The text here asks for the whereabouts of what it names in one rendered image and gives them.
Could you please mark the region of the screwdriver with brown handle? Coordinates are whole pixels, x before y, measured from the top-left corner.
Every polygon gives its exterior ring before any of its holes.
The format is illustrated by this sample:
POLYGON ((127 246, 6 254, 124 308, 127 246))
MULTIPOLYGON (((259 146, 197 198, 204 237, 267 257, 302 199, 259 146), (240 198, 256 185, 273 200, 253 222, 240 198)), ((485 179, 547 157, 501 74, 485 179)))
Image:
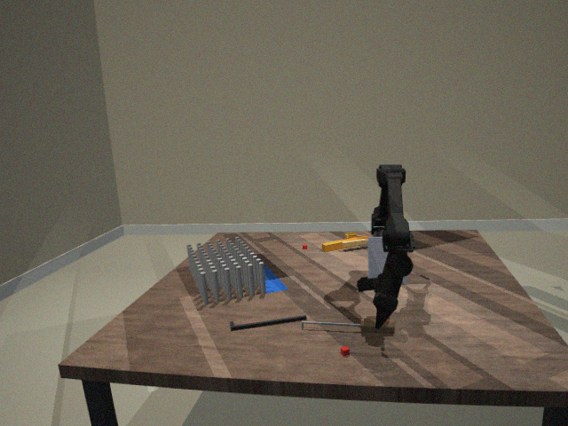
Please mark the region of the screwdriver with brown handle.
POLYGON ((375 328, 376 319, 361 319, 361 324, 345 324, 345 323, 331 323, 331 322, 315 322, 315 321, 302 321, 302 328, 304 323, 308 324, 323 324, 323 325, 338 325, 338 326, 354 326, 360 327, 361 333, 385 333, 394 334, 394 321, 387 319, 380 329, 375 328))

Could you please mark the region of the black l-shaped hook rod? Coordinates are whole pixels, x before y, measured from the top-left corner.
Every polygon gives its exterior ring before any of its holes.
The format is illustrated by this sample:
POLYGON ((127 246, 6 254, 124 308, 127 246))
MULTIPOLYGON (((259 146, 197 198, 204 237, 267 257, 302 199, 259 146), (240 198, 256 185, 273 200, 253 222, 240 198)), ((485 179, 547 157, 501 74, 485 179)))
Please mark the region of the black l-shaped hook rod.
POLYGON ((255 323, 242 324, 242 325, 237 325, 237 326, 234 326, 233 321, 230 321, 230 328, 231 328, 231 331, 234 331, 234 330, 239 330, 239 329, 252 328, 252 327, 262 327, 262 326, 268 326, 268 325, 274 325, 274 324, 280 324, 280 323, 286 323, 286 322, 298 321, 298 320, 307 320, 307 317, 306 317, 306 315, 301 315, 301 316, 289 317, 289 318, 284 318, 284 319, 272 319, 272 320, 260 321, 260 322, 255 322, 255 323))

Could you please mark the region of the blue flat strip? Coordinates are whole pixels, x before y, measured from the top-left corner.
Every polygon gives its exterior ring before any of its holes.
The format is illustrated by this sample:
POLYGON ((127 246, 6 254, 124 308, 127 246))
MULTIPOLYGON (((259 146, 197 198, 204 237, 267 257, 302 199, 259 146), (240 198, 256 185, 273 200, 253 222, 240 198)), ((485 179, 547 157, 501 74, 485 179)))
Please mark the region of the blue flat strip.
POLYGON ((288 288, 264 264, 266 294, 288 290, 288 288))

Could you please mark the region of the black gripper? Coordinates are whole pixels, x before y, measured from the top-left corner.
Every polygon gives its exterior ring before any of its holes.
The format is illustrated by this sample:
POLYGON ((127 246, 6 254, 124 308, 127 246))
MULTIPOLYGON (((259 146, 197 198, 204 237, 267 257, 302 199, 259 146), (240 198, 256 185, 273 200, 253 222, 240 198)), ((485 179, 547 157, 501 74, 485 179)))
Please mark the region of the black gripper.
POLYGON ((399 277, 393 272, 383 270, 380 278, 379 292, 375 293, 373 304, 375 305, 376 323, 375 328, 380 329, 391 314, 398 307, 398 293, 404 277, 399 277))

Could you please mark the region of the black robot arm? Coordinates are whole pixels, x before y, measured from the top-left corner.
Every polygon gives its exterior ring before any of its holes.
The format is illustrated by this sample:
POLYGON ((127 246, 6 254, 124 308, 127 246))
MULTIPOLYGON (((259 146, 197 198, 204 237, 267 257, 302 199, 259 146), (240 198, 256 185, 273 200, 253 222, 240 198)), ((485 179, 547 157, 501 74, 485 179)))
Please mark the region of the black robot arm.
MULTIPOLYGON (((414 253, 415 249, 414 236, 409 231, 409 224, 403 215, 401 186, 406 182, 406 170, 401 164, 380 164, 376 168, 376 180, 381 187, 381 193, 380 206, 376 207, 372 214, 372 235, 382 237, 383 252, 389 252, 383 269, 404 277, 414 267, 407 253, 414 253), (384 227, 374 227, 374 224, 384 227)), ((366 277, 358 280, 359 292, 373 289, 375 293, 379 292, 381 276, 380 274, 375 279, 366 277)))

